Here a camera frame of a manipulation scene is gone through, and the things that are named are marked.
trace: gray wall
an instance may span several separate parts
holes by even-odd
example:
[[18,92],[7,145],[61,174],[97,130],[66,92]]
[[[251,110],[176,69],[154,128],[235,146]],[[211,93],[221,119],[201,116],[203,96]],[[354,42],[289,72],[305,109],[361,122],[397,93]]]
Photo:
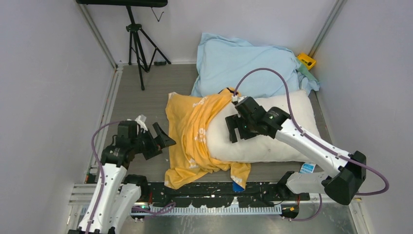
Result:
[[72,0],[0,7],[0,233],[57,234],[113,75]]
[[[201,33],[239,37],[256,45],[286,46],[309,52],[335,0],[170,0],[154,8],[132,7],[135,21],[172,62],[195,62]],[[88,9],[116,62],[128,62],[131,23],[124,6],[89,5]],[[147,58],[153,47],[142,40]]]
[[[413,2],[348,0],[317,52],[318,93],[333,142],[367,155],[390,190],[366,197],[377,233],[413,233]],[[362,191],[381,189],[368,174]]]

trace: tripod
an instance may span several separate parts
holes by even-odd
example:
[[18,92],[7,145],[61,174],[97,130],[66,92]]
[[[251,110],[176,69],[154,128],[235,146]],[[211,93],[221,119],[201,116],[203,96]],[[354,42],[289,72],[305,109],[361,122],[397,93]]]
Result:
[[[138,62],[138,67],[139,67],[139,77],[141,80],[141,89],[145,90],[145,86],[143,84],[143,78],[142,78],[142,69],[145,72],[149,72],[150,67],[152,66],[153,59],[155,58],[156,52],[159,52],[162,57],[164,57],[165,61],[163,64],[162,63],[157,63],[155,62],[156,65],[166,65],[166,63],[170,64],[170,61],[167,59],[167,57],[162,53],[162,51],[156,46],[156,44],[150,39],[150,37],[145,33],[145,31],[142,29],[142,25],[139,23],[135,23],[135,19],[133,18],[133,13],[131,10],[130,6],[126,6],[126,9],[128,10],[129,18],[131,19],[131,24],[126,26],[126,31],[129,32],[129,65],[131,65],[131,56],[132,56],[132,51],[135,52],[137,62]],[[143,53],[143,48],[141,44],[141,40],[139,38],[138,32],[141,31],[142,34],[148,39],[148,41],[155,47],[155,50],[153,51],[152,58],[150,59],[149,65],[146,62],[145,55]],[[135,49],[132,48],[132,38],[133,38],[133,43],[135,46]]]

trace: light blue fabric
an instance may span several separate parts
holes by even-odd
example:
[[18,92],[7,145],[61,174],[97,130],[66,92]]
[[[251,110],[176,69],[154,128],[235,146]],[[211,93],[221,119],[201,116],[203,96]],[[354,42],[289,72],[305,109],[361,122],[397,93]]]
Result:
[[[239,38],[226,39],[202,33],[196,63],[199,76],[191,95],[205,97],[226,87],[235,88],[246,73],[260,67],[279,72],[285,78],[290,92],[301,88],[309,93],[311,89],[318,89],[319,84],[308,71],[311,79],[303,75],[305,71],[302,65],[292,51],[281,46],[258,47]],[[282,81],[269,71],[252,73],[242,82],[239,91],[243,96],[253,98],[285,94]]]

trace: wooden floor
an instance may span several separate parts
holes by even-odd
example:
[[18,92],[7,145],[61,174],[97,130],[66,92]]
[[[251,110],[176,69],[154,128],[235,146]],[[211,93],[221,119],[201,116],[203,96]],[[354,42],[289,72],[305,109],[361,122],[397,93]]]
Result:
[[[158,122],[161,128],[168,132],[168,120],[165,107],[168,93],[177,92],[189,95],[198,73],[195,64],[167,65],[151,67],[149,73],[144,74],[145,91],[141,90],[137,66],[125,66],[119,84],[111,121],[135,119],[143,114],[147,117],[146,125],[152,126]],[[317,127],[321,138],[330,142],[325,122],[314,93],[310,95],[313,104]],[[105,146],[112,141],[116,134],[116,126],[109,127]],[[286,171],[298,171],[302,163],[299,162],[270,162],[253,163],[249,181],[278,181]],[[145,161],[142,155],[137,155],[131,163],[128,174],[144,175],[150,182],[164,181],[165,171],[169,168],[169,154],[165,149],[163,154]],[[219,171],[205,175],[198,181],[220,182],[231,181],[229,171]]]

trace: yellow device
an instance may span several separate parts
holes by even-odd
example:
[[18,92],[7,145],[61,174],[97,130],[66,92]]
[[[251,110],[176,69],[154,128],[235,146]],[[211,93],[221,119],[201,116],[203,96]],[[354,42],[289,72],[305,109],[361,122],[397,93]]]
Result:
[[308,55],[306,55],[305,53],[301,53],[297,56],[298,60],[302,63],[304,63],[304,65],[307,67],[308,70],[310,70],[311,68],[314,67],[314,65],[316,64],[317,61],[315,61],[314,59],[310,58]]

